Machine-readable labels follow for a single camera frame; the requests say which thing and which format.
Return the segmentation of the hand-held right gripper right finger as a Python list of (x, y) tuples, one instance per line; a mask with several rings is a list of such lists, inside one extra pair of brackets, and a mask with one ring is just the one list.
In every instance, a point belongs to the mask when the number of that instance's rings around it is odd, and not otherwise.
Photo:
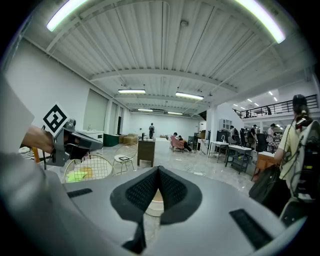
[(172, 225), (188, 220), (202, 202), (200, 188), (176, 173), (158, 167), (158, 190), (163, 199), (161, 225)]

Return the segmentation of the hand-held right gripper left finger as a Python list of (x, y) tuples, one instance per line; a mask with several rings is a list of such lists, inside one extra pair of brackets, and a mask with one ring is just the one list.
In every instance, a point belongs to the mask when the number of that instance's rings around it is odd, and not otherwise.
[(122, 247), (140, 254), (147, 247), (144, 229), (144, 214), (159, 187), (158, 167), (153, 167), (141, 175), (117, 186), (110, 195), (110, 203), (125, 221), (137, 224), (134, 236)]

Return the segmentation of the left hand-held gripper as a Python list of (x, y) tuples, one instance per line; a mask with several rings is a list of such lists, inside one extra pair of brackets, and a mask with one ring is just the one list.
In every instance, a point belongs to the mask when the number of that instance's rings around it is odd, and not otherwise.
[(68, 159), (81, 160), (90, 150), (103, 148), (103, 142), (75, 131), (76, 120), (70, 118), (57, 101), (49, 108), (42, 122), (42, 129), (52, 135), (53, 142), (50, 157), (44, 159), (45, 166), (63, 167)]

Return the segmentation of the person's left forearm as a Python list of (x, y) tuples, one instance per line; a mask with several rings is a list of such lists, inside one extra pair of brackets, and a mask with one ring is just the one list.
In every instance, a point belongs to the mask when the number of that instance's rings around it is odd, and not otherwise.
[(28, 128), (21, 144), (40, 149), (48, 154), (51, 154), (54, 149), (53, 136), (48, 131), (34, 125)]

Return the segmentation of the white cabinet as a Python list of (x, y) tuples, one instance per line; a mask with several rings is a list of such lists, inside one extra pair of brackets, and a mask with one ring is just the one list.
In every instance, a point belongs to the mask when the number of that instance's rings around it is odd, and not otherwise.
[(77, 130), (78, 133), (103, 142), (104, 132), (98, 130)]

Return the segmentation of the green star pillow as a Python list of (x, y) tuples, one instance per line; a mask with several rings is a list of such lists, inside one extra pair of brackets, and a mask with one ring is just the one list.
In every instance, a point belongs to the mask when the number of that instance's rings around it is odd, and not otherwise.
[(90, 179), (93, 176), (92, 168), (84, 167), (77, 170), (70, 171), (66, 177), (68, 183), (80, 182), (86, 179)]

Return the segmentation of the dark panel cabinet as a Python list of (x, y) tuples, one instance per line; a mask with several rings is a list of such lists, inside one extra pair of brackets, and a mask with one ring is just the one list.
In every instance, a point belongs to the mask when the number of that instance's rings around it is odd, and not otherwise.
[(114, 147), (119, 144), (119, 135), (113, 134), (103, 134), (103, 146), (104, 147)]

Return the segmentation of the white round seat cushion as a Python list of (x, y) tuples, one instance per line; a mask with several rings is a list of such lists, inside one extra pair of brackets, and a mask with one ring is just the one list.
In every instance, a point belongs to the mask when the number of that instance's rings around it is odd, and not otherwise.
[(117, 162), (117, 163), (126, 163), (126, 162), (129, 162), (129, 161), (132, 161), (132, 157), (128, 157), (126, 155), (123, 155), (123, 154), (118, 154), (114, 157), (114, 161)]

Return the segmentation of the dark wooden sink cabinet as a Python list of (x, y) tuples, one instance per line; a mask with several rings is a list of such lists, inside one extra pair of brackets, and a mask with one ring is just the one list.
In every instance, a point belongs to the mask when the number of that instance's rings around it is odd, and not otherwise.
[(154, 166), (155, 158), (155, 145), (156, 141), (154, 139), (138, 140), (137, 144), (137, 165), (140, 165), (140, 160), (150, 162), (150, 166)]

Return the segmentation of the marble slab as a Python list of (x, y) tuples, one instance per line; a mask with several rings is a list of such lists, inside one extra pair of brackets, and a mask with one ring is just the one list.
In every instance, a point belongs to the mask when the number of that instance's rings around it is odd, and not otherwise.
[(208, 155), (210, 141), (208, 139), (198, 138), (197, 151), (200, 155)]

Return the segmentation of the white sink table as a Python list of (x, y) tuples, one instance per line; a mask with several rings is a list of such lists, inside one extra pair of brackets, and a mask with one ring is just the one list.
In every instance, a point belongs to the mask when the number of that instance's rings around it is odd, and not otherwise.
[(210, 154), (213, 154), (216, 158), (216, 162), (219, 162), (219, 159), (221, 156), (224, 155), (226, 157), (228, 148), (229, 148), (229, 143), (226, 139), (226, 136), (223, 134), (218, 140), (213, 141), (210, 144)]

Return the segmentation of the person's grey sweatshirt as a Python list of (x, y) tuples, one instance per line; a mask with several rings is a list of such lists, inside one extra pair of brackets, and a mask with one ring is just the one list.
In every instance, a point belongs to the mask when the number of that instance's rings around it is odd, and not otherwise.
[(0, 153), (17, 153), (34, 116), (0, 74)]

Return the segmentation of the black table with white top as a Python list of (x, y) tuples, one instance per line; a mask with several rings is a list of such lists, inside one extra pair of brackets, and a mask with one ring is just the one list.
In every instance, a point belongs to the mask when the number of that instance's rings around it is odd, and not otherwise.
[(252, 149), (239, 145), (229, 145), (225, 157), (225, 167), (230, 165), (238, 173), (247, 171)]

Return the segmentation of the black bag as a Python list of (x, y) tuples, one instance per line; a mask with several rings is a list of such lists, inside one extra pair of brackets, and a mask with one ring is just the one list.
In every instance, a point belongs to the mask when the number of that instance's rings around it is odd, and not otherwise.
[(249, 197), (280, 216), (291, 198), (285, 180), (280, 179), (280, 168), (272, 165), (266, 168), (249, 190)]

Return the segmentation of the orange wooden cabinet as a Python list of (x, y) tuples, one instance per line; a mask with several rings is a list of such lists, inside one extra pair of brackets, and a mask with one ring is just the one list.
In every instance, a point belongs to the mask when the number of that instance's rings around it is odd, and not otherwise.
[(253, 172), (251, 181), (255, 181), (258, 176), (267, 168), (273, 165), (279, 165), (280, 162), (274, 158), (275, 154), (267, 151), (262, 151), (257, 154), (257, 162)]

